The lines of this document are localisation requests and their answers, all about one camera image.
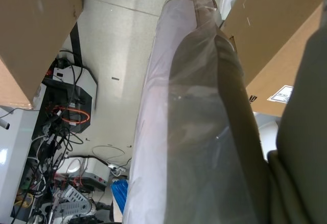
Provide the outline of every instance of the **white label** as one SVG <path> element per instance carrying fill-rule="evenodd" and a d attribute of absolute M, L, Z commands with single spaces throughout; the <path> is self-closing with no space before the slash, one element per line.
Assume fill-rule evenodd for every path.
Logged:
<path fill-rule="evenodd" d="M 293 92 L 292 86 L 284 85 L 284 87 L 282 87 L 276 94 L 269 97 L 268 100 L 287 104 L 287 102 L 290 100 L 292 92 Z"/>

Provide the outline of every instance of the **plastic wrap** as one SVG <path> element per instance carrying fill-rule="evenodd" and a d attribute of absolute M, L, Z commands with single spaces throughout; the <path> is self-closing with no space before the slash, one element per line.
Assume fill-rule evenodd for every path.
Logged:
<path fill-rule="evenodd" d="M 127 197 L 127 180 L 118 180 L 111 184 L 112 195 L 117 201 L 120 211 L 123 213 Z"/>
<path fill-rule="evenodd" d="M 218 90 L 219 58 L 240 65 L 217 13 L 213 0 L 167 0 L 162 9 L 124 224 L 258 223 Z"/>

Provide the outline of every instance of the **cardboard box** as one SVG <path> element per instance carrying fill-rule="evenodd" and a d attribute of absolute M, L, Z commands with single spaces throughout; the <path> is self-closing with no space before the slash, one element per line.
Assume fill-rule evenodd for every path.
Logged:
<path fill-rule="evenodd" d="M 235 41 L 253 111 L 283 114 L 321 10 L 322 0 L 235 1 L 222 31 Z"/>
<path fill-rule="evenodd" d="M 82 0 L 0 0 L 0 11 L 0 104 L 32 108 Z"/>

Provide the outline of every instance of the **blue plastic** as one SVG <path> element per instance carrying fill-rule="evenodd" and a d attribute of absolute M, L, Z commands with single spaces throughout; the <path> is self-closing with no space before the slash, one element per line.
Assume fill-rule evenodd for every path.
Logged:
<path fill-rule="evenodd" d="M 121 213 L 124 213 L 126 198 L 127 198 L 128 182 L 127 180 L 115 181 L 111 184 L 111 190 Z"/>

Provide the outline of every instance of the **white machine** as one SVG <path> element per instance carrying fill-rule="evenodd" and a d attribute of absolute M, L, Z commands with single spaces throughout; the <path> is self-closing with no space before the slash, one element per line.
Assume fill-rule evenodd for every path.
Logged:
<path fill-rule="evenodd" d="M 108 186 L 110 168 L 96 158 L 72 157 L 63 160 L 56 175 L 81 180 L 84 188 L 93 191 L 99 189 L 104 191 Z"/>
<path fill-rule="evenodd" d="M 46 216 L 47 206 L 51 206 L 49 224 L 65 224 L 74 216 L 94 215 L 96 212 L 95 203 L 71 185 L 64 190 L 57 189 L 54 193 L 53 203 L 42 206 L 41 216 Z"/>
<path fill-rule="evenodd" d="M 76 79 L 80 75 L 81 68 L 79 66 L 72 65 L 75 71 Z M 66 67 L 65 69 L 54 68 L 53 72 L 53 80 L 61 81 L 67 84 L 74 84 L 72 68 Z M 83 89 L 88 95 L 91 96 L 91 120 L 92 115 L 95 110 L 96 106 L 96 96 L 97 96 L 97 83 L 95 82 L 93 76 L 91 75 L 90 71 L 85 67 L 82 70 L 81 77 L 79 78 L 78 82 L 76 83 L 76 87 Z"/>
<path fill-rule="evenodd" d="M 35 111 L 17 109 L 0 119 L 0 223 L 8 223 L 46 86 L 34 97 Z M 0 107 L 0 117 L 12 111 Z"/>

